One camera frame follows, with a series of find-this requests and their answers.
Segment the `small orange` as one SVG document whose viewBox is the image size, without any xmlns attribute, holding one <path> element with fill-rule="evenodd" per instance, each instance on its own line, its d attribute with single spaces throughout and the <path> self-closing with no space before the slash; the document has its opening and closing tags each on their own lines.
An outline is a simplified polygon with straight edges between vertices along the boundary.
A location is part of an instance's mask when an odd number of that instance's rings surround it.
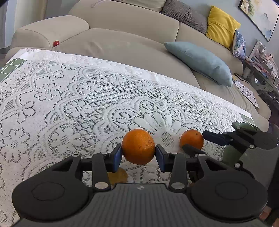
<svg viewBox="0 0 279 227">
<path fill-rule="evenodd" d="M 185 144 L 197 149 L 202 149 L 204 145 L 203 135 L 194 129 L 187 130 L 180 137 L 180 147 L 182 148 Z"/>
</svg>

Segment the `large orange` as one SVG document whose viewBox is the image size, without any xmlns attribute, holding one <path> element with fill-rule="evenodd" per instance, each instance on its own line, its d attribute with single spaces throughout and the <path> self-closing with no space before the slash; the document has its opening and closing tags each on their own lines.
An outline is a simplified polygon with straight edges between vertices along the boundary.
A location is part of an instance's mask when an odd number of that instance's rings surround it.
<svg viewBox="0 0 279 227">
<path fill-rule="evenodd" d="M 147 164 L 155 155 L 155 142 L 145 130 L 133 129 L 122 140 L 122 152 L 132 164 Z"/>
</svg>

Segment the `green bowl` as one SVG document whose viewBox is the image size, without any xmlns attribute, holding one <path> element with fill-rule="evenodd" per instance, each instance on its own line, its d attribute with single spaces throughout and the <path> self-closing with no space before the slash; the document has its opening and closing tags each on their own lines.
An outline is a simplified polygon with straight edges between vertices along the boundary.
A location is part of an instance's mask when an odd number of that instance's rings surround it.
<svg viewBox="0 0 279 227">
<path fill-rule="evenodd" d="M 237 129 L 244 129 L 244 130 L 250 130 L 253 132 L 260 131 L 260 128 L 247 123 L 247 122 L 234 122 L 232 123 L 232 127 Z M 230 139 L 229 144 L 226 145 L 223 156 L 222 156 L 222 162 L 232 168 L 235 167 L 235 163 L 239 161 L 239 158 L 243 155 L 245 150 L 247 149 L 246 146 L 241 144 L 238 140 L 235 140 L 234 138 Z"/>
</svg>

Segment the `small brown-green fruit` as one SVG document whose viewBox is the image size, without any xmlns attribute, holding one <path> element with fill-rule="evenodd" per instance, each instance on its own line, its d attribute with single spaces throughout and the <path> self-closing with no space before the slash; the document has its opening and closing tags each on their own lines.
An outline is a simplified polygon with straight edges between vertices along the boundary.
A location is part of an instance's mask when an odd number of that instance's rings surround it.
<svg viewBox="0 0 279 227">
<path fill-rule="evenodd" d="M 111 185 L 115 185 L 118 183 L 127 183 L 128 181 L 128 174 L 127 172 L 119 167 L 115 173 L 108 172 L 108 177 Z"/>
</svg>

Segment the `patterned paper sheet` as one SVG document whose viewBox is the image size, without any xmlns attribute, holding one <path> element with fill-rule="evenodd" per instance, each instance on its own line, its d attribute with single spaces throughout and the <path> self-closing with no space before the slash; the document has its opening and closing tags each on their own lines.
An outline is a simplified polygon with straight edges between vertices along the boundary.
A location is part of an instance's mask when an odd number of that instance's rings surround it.
<svg viewBox="0 0 279 227">
<path fill-rule="evenodd" d="M 259 108 L 259 105 L 256 101 L 255 96 L 254 96 L 254 93 L 250 89 L 248 89 L 246 86 L 244 86 L 238 80 L 235 80 L 234 84 L 240 90 L 242 95 L 244 95 L 255 107 Z"/>
</svg>

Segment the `white lace tablecloth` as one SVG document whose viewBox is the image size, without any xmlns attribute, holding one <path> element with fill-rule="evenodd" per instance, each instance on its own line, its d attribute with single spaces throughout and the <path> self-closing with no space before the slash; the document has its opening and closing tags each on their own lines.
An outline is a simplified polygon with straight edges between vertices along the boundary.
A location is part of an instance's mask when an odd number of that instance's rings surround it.
<svg viewBox="0 0 279 227">
<path fill-rule="evenodd" d="M 1 67 L 1 226 L 19 219 L 13 189 L 68 156 L 110 152 L 132 129 L 175 152 L 188 129 L 223 133 L 245 119 L 245 108 L 155 72 L 22 49 Z"/>
</svg>

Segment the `cluttered side shelf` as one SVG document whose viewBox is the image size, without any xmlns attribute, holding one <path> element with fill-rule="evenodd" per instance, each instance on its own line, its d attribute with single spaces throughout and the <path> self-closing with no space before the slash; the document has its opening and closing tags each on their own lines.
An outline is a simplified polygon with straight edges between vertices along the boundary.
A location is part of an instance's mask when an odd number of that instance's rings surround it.
<svg viewBox="0 0 279 227">
<path fill-rule="evenodd" d="M 278 94 L 278 66 L 265 51 L 266 47 L 258 40 L 251 54 L 245 57 L 244 77 L 256 91 Z"/>
</svg>

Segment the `light blue cushion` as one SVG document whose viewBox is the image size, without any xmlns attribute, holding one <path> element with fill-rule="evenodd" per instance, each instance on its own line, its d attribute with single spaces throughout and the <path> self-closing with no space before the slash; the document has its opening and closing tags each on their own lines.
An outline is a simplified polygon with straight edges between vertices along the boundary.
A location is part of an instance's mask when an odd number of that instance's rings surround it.
<svg viewBox="0 0 279 227">
<path fill-rule="evenodd" d="M 192 70 L 219 85 L 231 87 L 232 74 L 227 64 L 212 52 L 189 42 L 165 42 L 165 48 Z"/>
</svg>

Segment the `blue patterned cushion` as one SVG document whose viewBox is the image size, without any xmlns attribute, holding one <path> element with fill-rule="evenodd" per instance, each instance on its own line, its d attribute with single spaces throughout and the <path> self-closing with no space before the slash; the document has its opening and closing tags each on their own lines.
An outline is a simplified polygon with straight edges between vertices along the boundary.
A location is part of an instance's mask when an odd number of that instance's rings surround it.
<svg viewBox="0 0 279 227">
<path fill-rule="evenodd" d="M 240 61 L 245 60 L 246 42 L 243 36 L 241 35 L 241 33 L 237 29 L 235 30 L 231 52 L 233 56 L 239 59 Z"/>
</svg>

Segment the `yellow cushion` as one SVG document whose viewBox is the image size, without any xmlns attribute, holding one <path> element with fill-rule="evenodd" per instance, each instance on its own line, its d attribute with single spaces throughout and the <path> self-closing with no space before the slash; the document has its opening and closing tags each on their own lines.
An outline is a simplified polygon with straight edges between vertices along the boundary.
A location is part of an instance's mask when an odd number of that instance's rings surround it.
<svg viewBox="0 0 279 227">
<path fill-rule="evenodd" d="M 230 49 L 236 29 L 241 24 L 218 7 L 211 6 L 206 37 Z"/>
</svg>

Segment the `small red ball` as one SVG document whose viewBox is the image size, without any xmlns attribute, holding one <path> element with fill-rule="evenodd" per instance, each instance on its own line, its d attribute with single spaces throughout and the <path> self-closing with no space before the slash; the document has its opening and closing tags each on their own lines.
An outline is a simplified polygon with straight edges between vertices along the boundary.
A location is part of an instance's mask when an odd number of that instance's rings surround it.
<svg viewBox="0 0 279 227">
<path fill-rule="evenodd" d="M 53 42 L 53 47 L 58 46 L 59 44 L 60 44 L 59 41 L 54 41 L 54 42 Z"/>
</svg>

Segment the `beige sofa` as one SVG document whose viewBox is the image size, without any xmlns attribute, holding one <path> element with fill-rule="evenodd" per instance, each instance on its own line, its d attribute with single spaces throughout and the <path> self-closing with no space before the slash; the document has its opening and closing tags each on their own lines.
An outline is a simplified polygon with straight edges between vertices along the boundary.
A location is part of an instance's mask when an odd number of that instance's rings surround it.
<svg viewBox="0 0 279 227">
<path fill-rule="evenodd" d="M 192 70 L 167 51 L 165 42 L 189 42 L 215 54 L 232 74 L 242 75 L 243 64 L 229 49 L 203 33 L 159 12 L 117 1 L 79 1 L 66 16 L 31 23 L 16 30 L 9 60 L 22 48 L 58 51 L 123 63 L 159 73 L 201 88 L 249 112 L 263 131 L 271 111 L 255 93 L 259 108 L 236 86 L 218 85 Z"/>
</svg>

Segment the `grey cushion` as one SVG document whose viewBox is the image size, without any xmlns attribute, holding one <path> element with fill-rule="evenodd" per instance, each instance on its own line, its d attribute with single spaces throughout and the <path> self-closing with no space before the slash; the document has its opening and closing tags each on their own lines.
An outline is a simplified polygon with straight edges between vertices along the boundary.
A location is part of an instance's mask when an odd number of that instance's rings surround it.
<svg viewBox="0 0 279 227">
<path fill-rule="evenodd" d="M 174 18 L 204 35 L 207 33 L 208 19 L 181 1 L 167 0 L 162 9 L 162 14 Z"/>
</svg>

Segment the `beige cushion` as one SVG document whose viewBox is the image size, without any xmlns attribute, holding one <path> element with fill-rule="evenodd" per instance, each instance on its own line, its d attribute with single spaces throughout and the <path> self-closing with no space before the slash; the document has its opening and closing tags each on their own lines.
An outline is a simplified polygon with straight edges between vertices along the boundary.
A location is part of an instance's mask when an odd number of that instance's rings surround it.
<svg viewBox="0 0 279 227">
<path fill-rule="evenodd" d="M 115 1 L 149 9 L 155 12 L 161 12 L 166 2 L 166 0 L 115 0 Z"/>
</svg>

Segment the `framed wall painting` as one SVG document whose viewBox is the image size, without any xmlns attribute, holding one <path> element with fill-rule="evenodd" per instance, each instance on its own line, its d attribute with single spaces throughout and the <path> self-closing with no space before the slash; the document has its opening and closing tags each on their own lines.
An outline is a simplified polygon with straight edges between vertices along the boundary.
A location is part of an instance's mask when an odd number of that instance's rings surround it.
<svg viewBox="0 0 279 227">
<path fill-rule="evenodd" d="M 241 0 L 238 8 L 269 42 L 278 22 L 278 4 L 273 0 Z"/>
</svg>

